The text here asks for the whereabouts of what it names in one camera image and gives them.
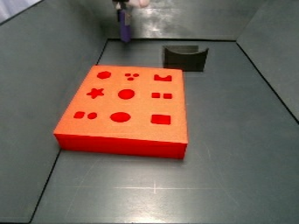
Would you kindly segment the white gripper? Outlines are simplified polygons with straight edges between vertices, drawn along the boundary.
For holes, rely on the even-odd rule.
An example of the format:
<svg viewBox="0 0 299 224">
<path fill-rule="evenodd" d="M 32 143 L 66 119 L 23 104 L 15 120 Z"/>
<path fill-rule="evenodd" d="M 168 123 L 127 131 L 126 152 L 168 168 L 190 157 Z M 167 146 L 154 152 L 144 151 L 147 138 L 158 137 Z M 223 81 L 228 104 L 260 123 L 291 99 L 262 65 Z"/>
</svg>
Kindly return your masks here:
<svg viewBox="0 0 299 224">
<path fill-rule="evenodd" d="M 150 4 L 150 0 L 112 0 L 112 4 L 118 8 L 116 10 L 116 21 L 120 22 L 120 9 L 128 7 L 144 8 Z"/>
</svg>

